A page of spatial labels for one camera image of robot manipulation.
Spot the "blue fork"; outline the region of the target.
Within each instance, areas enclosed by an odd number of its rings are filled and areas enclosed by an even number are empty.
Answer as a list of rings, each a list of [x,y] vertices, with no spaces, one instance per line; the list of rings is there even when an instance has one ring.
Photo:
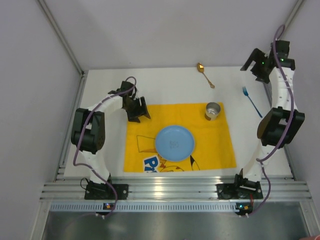
[[[255,111],[257,112],[257,114],[259,115],[260,118],[263,118],[262,114],[260,113],[260,111],[258,110],[258,108],[256,107],[256,105],[254,104],[253,100],[251,99],[251,97],[249,96],[249,93],[247,91],[247,88],[245,86],[242,87],[242,92],[243,94],[249,99],[249,101],[251,102],[251,104],[253,105]]]

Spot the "blue plastic plate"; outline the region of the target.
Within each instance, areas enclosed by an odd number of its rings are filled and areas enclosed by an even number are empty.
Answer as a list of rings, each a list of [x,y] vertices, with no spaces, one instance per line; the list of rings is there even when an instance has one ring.
[[[181,162],[190,157],[195,145],[192,133],[180,125],[164,127],[155,138],[156,152],[170,162]]]

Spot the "gold spoon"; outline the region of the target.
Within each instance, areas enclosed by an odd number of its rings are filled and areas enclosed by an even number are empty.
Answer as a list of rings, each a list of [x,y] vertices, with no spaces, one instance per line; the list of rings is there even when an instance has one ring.
[[[207,75],[205,74],[205,67],[204,67],[200,62],[198,62],[198,63],[196,64],[196,68],[197,68],[197,71],[198,71],[199,73],[201,73],[201,74],[205,77],[205,79],[207,80],[209,86],[210,86],[212,89],[214,89],[214,88],[215,88],[215,85],[209,80],[209,78],[208,78]]]

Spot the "metal cup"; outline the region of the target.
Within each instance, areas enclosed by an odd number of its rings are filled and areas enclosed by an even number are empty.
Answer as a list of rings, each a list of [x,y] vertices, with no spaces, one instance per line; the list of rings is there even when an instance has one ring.
[[[217,102],[209,102],[205,107],[205,118],[208,121],[214,121],[221,112],[221,106]]]

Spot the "yellow placemat cloth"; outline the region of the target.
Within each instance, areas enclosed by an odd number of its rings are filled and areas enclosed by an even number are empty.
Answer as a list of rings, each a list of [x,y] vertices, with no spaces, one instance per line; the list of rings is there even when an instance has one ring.
[[[182,173],[235,168],[236,158],[224,110],[213,120],[205,118],[206,103],[154,104],[151,118],[128,122],[124,167],[126,173]],[[157,153],[160,130],[177,125],[189,130],[195,147],[191,156],[174,162]]]

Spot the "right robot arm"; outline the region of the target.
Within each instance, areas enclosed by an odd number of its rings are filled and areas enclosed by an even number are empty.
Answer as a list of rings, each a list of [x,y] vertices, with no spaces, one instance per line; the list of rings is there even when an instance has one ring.
[[[271,109],[257,128],[259,140],[251,160],[234,178],[237,192],[255,194],[265,167],[278,150],[292,142],[305,121],[294,100],[295,60],[289,58],[290,42],[275,40],[269,53],[255,48],[241,71],[250,69],[258,82],[271,85]]]

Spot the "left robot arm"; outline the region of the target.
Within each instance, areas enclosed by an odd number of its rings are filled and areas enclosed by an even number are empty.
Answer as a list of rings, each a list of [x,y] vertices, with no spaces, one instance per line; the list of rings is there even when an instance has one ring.
[[[106,184],[111,176],[100,153],[106,140],[106,117],[125,110],[129,122],[139,123],[140,117],[151,118],[145,98],[136,97],[136,84],[136,78],[130,76],[98,103],[78,108],[74,113],[70,140],[76,150],[72,164],[88,168],[89,180],[95,184]]]

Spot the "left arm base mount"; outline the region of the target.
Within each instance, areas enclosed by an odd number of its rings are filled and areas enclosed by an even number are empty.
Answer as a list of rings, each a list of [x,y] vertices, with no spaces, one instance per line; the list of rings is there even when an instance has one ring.
[[[128,184],[112,184],[118,200],[126,200],[129,194]],[[116,195],[107,184],[90,181],[85,189],[85,200],[115,200]]]

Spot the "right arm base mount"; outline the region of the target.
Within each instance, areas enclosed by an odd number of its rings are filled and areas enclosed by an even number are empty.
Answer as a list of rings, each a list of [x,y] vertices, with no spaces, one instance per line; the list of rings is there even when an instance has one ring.
[[[219,200],[262,200],[263,193],[261,187],[251,187],[246,185],[236,186],[233,183],[221,183],[216,185]]]

